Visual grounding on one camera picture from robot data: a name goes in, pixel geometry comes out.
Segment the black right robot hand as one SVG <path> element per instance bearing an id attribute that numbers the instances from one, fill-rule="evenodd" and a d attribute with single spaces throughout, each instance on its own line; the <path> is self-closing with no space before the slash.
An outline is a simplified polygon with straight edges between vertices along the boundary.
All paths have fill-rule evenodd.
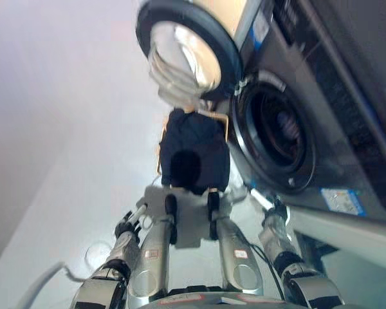
<path id="1" fill-rule="evenodd" d="M 277 215 L 284 221 L 287 220 L 287 206 L 285 206 L 277 196 L 262 196 L 260 204 L 262 205 L 265 218 Z"/>

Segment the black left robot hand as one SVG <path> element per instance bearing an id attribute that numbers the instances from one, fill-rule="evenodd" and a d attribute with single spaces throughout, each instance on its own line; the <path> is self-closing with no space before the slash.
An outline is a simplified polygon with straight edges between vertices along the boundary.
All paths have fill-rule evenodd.
<path id="1" fill-rule="evenodd" d="M 140 223 L 139 219 L 142 215 L 145 214 L 147 210 L 147 205 L 143 204 L 141 207 L 137 208 L 135 211 L 129 211 L 116 225 L 115 227 L 115 237 L 118 239 L 124 232 L 130 231 L 134 232 L 138 229 Z"/>

